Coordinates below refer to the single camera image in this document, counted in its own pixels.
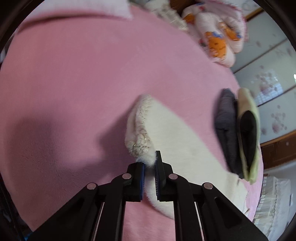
bed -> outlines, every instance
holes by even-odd
[[[0,171],[20,216],[39,227],[89,182],[104,184],[134,162],[128,114],[149,93],[180,116],[224,168],[213,127],[229,68],[185,33],[135,6],[133,20],[85,16],[22,29],[0,71]],[[248,190],[253,219],[263,178]],[[147,200],[127,203],[123,240],[174,240],[174,220]]]

gray cloth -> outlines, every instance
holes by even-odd
[[[237,138],[237,108],[230,89],[223,89],[215,116],[215,130],[231,172],[243,178]]]

pink blanket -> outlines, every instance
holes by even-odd
[[[222,88],[238,84],[189,36],[135,7],[134,19],[51,20],[13,40],[0,72],[0,170],[35,230],[89,182],[110,182],[134,159],[128,113],[150,93],[182,117],[226,167],[213,127]],[[250,186],[252,220],[263,164]],[[174,221],[147,201],[127,203],[123,240],[174,240]]]

